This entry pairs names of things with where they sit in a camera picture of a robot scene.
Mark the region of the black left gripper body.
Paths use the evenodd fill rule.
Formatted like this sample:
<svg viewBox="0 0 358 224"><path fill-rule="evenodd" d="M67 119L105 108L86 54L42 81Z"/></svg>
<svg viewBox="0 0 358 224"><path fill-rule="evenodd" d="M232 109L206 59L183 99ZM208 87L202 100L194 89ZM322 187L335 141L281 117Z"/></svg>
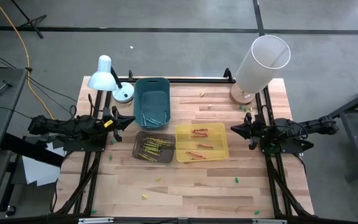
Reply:
<svg viewBox="0 0 358 224"><path fill-rule="evenodd" d="M103 126L108 132L113 132L113 136L117 142L122 141L122 137L119 134L119 128L121 127L119 111L116 106L103 108Z"/></svg>

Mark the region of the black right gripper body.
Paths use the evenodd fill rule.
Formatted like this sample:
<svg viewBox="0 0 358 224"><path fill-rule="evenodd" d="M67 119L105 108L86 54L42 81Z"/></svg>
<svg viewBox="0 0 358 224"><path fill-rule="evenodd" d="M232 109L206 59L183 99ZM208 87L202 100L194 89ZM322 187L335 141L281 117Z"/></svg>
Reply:
<svg viewBox="0 0 358 224"><path fill-rule="evenodd" d="M250 150L254 150L257 147L259 139L264 135L265 128L265 118L263 115L257 114L254 116L254 118L255 120L252 121L251 113L246 113L246 121L249 125L247 138L250 140Z"/></svg>

